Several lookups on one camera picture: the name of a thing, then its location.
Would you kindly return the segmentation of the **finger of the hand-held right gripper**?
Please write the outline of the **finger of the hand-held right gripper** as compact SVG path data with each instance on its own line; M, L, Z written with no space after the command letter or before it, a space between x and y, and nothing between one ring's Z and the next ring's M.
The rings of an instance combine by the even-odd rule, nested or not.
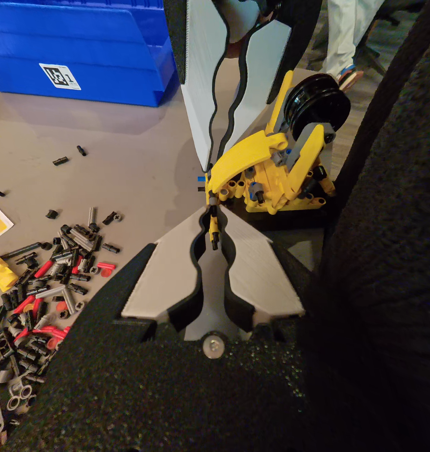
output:
M208 171L217 113L215 80L226 54L229 25L211 0L187 1L185 82L182 93L197 157Z
M291 28L277 20L255 28L239 57L240 82L228 113L228 128L213 162L234 146L267 104Z

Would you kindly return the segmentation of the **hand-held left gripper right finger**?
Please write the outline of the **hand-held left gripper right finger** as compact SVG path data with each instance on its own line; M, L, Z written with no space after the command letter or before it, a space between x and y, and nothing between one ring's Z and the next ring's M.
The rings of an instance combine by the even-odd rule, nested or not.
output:
M305 314L273 242L224 206L218 208L221 251L227 262L224 309L241 330Z

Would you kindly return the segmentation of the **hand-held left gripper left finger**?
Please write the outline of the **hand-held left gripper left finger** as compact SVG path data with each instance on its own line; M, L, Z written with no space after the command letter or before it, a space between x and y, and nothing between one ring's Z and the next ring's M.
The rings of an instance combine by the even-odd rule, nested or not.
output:
M199 259L206 251L202 207L152 244L150 257L121 311L121 324L170 323L184 331L203 308Z

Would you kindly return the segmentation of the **yellow curved panel with axle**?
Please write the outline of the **yellow curved panel with axle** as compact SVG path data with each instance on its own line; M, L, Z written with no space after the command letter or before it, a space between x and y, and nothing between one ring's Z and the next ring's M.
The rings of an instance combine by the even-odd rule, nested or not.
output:
M244 172L255 165L271 159L273 153L284 151L288 140L285 133L267 136L265 131L259 131L236 144L223 154L211 170L211 176L206 175L205 194L209 210L209 235L213 250L218 249L218 205L221 191L227 187L229 181L240 174L240 181L244 181Z

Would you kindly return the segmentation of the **yellow brick vehicle model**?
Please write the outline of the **yellow brick vehicle model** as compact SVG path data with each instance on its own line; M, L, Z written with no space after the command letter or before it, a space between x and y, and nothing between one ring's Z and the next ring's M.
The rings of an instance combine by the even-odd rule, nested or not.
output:
M275 215L317 210L336 195L320 154L348 118L350 101L330 75L316 73L296 85L293 76L293 71L284 76L270 119L260 130L267 136L285 133L286 154L275 152L248 168L243 182L235 176L221 191L219 204L242 198L246 212Z

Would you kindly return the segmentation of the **pile of black red pins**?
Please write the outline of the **pile of black red pins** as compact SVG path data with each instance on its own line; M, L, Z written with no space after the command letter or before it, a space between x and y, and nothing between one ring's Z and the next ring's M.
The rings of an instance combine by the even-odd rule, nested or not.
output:
M31 330L39 317L58 312L59 327L70 330L63 323L74 321L88 304L85 284L98 275L108 278L116 269L115 264L99 260L103 250L121 252L104 242L92 207L87 225L63 224L51 243L35 242L1 255L19 280L1 294L0 325L9 326L11 317L26 313L27 325L17 328Z

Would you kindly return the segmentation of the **blue plastic bin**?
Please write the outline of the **blue plastic bin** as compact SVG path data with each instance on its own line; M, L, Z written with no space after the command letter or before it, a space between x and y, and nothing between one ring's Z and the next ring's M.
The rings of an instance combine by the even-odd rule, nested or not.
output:
M0 92L157 107L177 83L162 1L0 0Z

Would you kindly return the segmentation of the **black chair base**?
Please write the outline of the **black chair base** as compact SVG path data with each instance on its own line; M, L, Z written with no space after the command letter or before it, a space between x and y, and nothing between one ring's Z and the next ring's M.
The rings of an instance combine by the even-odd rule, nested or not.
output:
M384 67L378 61L380 53L369 47L367 43L371 32L373 31L379 20L387 21L393 27L397 27L400 24L400 21L395 19L390 14L378 14L378 16L374 17L366 32L364 33L364 36L361 38L358 46L356 47L353 60L355 65L357 65L358 62L364 62L366 63L367 67L373 69L380 76L385 76L386 69L384 69Z

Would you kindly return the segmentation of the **person's black knit sweater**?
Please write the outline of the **person's black knit sweater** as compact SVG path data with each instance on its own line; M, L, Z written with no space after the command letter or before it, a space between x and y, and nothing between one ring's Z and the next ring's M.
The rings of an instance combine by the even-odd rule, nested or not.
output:
M345 451L430 451L430 1L337 178L314 338L361 394Z

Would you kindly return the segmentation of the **yellow wedge brick piece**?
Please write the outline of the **yellow wedge brick piece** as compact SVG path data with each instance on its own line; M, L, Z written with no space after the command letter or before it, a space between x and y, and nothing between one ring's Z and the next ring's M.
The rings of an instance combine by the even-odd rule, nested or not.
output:
M19 277L9 268L6 263L0 257L0 290L2 293L9 291L15 283L19 280Z

